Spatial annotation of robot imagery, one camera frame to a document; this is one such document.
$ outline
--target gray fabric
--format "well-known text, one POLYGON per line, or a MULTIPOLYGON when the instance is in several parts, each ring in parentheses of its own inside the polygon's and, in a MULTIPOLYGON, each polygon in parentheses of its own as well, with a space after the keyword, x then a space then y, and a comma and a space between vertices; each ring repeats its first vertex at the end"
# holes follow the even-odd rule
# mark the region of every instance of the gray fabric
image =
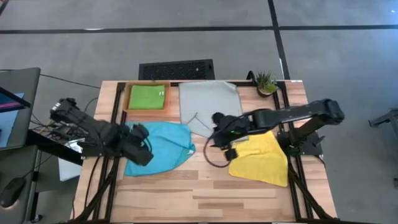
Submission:
POLYGON ((180 84, 180 117, 193 133, 206 138, 213 132, 211 116, 242 114, 236 85, 224 81, 203 81, 180 84))

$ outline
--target wire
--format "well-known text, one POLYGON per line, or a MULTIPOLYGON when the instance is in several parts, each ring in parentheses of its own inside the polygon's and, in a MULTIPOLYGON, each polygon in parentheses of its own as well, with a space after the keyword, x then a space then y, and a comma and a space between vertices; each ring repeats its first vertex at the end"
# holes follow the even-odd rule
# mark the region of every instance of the wire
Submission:
POLYGON ((206 161, 207 161, 210 165, 212 165, 213 167, 218 167, 218 168, 224 168, 224 167, 228 167, 228 166, 229 166, 229 164, 231 163, 231 161, 228 161, 228 163, 225 164, 225 165, 217 165, 217 164, 215 164, 215 163, 212 163, 212 162, 209 160, 209 158, 207 157, 207 153, 206 153, 207 144, 210 142, 210 140, 212 140, 212 139, 214 138, 214 136, 215 136, 216 134, 218 134, 218 133, 224 131, 230 124, 232 124, 232 123, 235 122, 236 120, 239 120, 239 119, 241 119, 241 118, 247 117, 247 116, 249 116, 250 114, 252 114, 252 111, 249 112, 249 113, 244 113, 244 114, 242 114, 241 116, 238 116, 237 118, 232 119, 223 129, 213 132, 213 134, 211 134, 211 136, 206 140, 205 146, 203 147, 203 155, 204 155, 206 161))
POLYGON ((37 123, 36 121, 30 121, 31 123, 34 123, 34 124, 37 124, 37 125, 40 125, 40 126, 43 126, 43 124, 39 124, 39 123, 37 123))
POLYGON ((75 219, 75 196, 72 199, 72 220, 75 219))
POLYGON ((95 101, 95 100, 98 100, 98 97, 93 98, 92 100, 90 100, 90 101, 87 103, 87 106, 86 106, 86 108, 85 108, 85 112, 87 111, 88 106, 89 106, 93 101, 95 101))
MULTIPOLYGON (((0 71, 10 72, 10 71, 13 71, 13 69, 0 69, 0 71)), ((63 78, 53 77, 51 75, 44 75, 44 74, 40 74, 40 75, 42 75, 44 77, 54 78, 56 80, 61 80, 61 81, 68 82, 68 83, 73 83, 73 84, 76 84, 76 85, 82 85, 82 86, 87 86, 87 87, 100 89, 100 87, 98 87, 98 86, 92 86, 92 85, 87 85, 87 84, 84 84, 84 83, 73 82, 73 81, 65 80, 63 78)))
POLYGON ((61 80, 61 81, 68 82, 68 83, 73 83, 73 84, 76 84, 76 85, 82 85, 82 86, 87 86, 87 87, 91 87, 91 88, 100 89, 100 87, 98 87, 98 86, 93 86, 93 85, 87 85, 87 84, 84 84, 84 83, 73 82, 73 81, 65 80, 63 78, 53 77, 51 75, 44 75, 44 74, 40 74, 40 75, 42 75, 44 77, 48 77, 48 78, 54 78, 56 80, 61 80))
POLYGON ((95 160, 93 169, 91 170, 90 178, 88 179, 88 186, 87 186, 86 197, 85 197, 85 208, 87 207, 88 192, 90 191, 91 180, 93 179, 94 170, 95 170, 95 167, 97 166, 99 159, 100 159, 100 157, 98 156, 97 160, 95 160))
POLYGON ((48 156, 48 158, 46 158, 43 162, 41 162, 39 165, 35 166, 33 169, 31 169, 30 171, 28 171, 25 175, 23 175, 21 178, 26 177, 28 174, 30 174, 32 171, 34 171, 36 168, 40 167, 43 163, 47 162, 50 158, 52 157, 52 155, 48 156))
POLYGON ((39 119, 37 119, 37 117, 33 113, 32 113, 32 116, 36 119, 37 122, 39 122, 38 125, 45 126, 39 119))
POLYGON ((313 156, 315 156, 315 158, 321 161, 321 163, 326 167, 325 161, 323 161, 323 159, 319 155, 313 155, 313 156))
POLYGON ((212 163, 212 162, 209 160, 209 158, 207 157, 206 147, 207 147, 207 144, 210 142, 210 140, 211 140, 213 137, 214 137, 214 133, 207 139, 206 144, 205 144, 205 147, 203 148, 203 155, 205 156, 206 161, 207 161, 210 165, 212 165, 213 167, 218 167, 218 168, 228 167, 229 164, 231 163, 231 161, 228 161, 228 163, 225 164, 225 165, 217 165, 217 164, 212 163))
MULTIPOLYGON (((143 136, 145 136, 145 133, 144 133, 141 129, 137 128, 137 130, 138 130, 143 136)), ((148 136, 147 136, 146 138, 144 138, 144 140, 142 140, 142 141, 143 141, 144 143, 146 143, 145 140, 147 140, 147 142, 148 142, 147 146, 149 147, 149 152, 152 152, 152 144, 150 143, 150 141, 149 141, 149 139, 148 139, 148 136)))

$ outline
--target black vent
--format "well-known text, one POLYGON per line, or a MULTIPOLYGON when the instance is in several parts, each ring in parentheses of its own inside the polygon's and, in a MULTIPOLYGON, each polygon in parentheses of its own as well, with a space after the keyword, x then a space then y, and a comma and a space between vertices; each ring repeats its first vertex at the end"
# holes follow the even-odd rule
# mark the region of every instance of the black vent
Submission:
POLYGON ((145 63, 139 65, 140 80, 214 80, 213 60, 145 63))

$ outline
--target floor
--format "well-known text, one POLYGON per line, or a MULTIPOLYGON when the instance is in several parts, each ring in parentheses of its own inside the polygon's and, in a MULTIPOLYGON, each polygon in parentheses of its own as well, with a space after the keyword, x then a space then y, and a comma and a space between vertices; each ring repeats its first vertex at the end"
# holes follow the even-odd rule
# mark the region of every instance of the floor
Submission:
MULTIPOLYGON (((338 216, 398 220, 392 182, 398 139, 388 124, 368 125, 398 107, 397 1, 4 1, 0 69, 40 67, 46 75, 100 86, 137 79, 140 63, 212 58, 219 80, 244 79, 249 70, 303 80, 310 101, 337 100, 346 115, 341 125, 319 131, 326 136, 322 147, 338 216), (150 29, 156 27, 183 29, 150 29)), ((46 121, 59 98, 85 106, 97 95, 94 88, 41 77, 34 114, 46 121)), ((88 111, 94 110, 92 104, 88 111)), ((68 219, 76 183, 40 196, 41 223, 68 219)))

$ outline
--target wooden table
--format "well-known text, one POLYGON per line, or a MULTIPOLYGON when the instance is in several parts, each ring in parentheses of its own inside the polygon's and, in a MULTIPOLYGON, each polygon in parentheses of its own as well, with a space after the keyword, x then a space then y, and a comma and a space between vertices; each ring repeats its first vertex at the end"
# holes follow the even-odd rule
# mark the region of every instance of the wooden table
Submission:
MULTIPOLYGON (((96 119, 111 119, 118 81, 104 81, 96 107, 96 119)), ((307 104, 302 82, 285 81, 291 106, 307 104)), ((272 97, 261 98, 252 86, 238 88, 243 111, 258 108, 275 109, 272 97)), ((131 116, 126 121, 180 122, 178 87, 172 87, 170 112, 162 116, 131 116)), ((117 121, 120 121, 121 107, 117 121)), ((295 123, 300 126, 304 121, 295 123)), ((112 222, 271 222, 294 221, 290 189, 275 185, 240 179, 228 174, 228 168, 209 165, 203 157, 205 138, 192 134, 196 153, 184 164, 157 175, 143 177, 124 176, 127 160, 119 164, 116 191, 111 215, 112 222)), ((225 162, 219 149, 209 148, 212 161, 225 162)), ((83 210, 88 179, 96 158, 84 161, 76 197, 76 215, 83 210)), ((328 179, 323 164, 313 156, 302 156, 309 191, 327 213, 336 216, 328 179)), ((100 159, 93 176, 88 198, 94 196, 101 172, 100 159)), ((303 197, 298 197, 302 216, 305 217, 303 197)), ((100 218, 104 217, 106 199, 103 197, 100 218)))

